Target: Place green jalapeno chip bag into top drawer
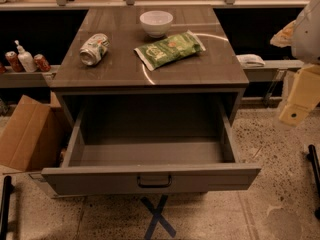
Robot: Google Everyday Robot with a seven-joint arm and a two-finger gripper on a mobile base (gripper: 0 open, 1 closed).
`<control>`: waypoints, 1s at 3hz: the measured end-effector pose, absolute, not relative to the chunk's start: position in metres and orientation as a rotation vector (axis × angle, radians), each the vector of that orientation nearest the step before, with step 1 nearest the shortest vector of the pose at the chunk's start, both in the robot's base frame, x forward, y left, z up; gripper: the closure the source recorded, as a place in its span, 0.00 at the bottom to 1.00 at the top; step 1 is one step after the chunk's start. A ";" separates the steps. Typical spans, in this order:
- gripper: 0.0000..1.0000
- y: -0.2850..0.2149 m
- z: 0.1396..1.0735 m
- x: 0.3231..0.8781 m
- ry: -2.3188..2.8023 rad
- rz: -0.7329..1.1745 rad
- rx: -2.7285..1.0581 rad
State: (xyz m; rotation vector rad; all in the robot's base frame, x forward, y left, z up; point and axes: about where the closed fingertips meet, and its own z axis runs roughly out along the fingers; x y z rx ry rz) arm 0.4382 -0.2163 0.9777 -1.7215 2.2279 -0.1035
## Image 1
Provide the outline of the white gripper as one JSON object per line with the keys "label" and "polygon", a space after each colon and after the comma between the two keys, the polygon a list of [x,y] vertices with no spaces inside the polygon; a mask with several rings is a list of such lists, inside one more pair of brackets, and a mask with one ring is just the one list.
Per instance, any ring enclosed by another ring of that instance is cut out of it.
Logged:
{"label": "white gripper", "polygon": [[295,127],[320,103],[320,0],[310,0],[296,18],[270,40],[284,48],[291,45],[292,55],[307,64],[293,74],[293,82],[279,121]]}

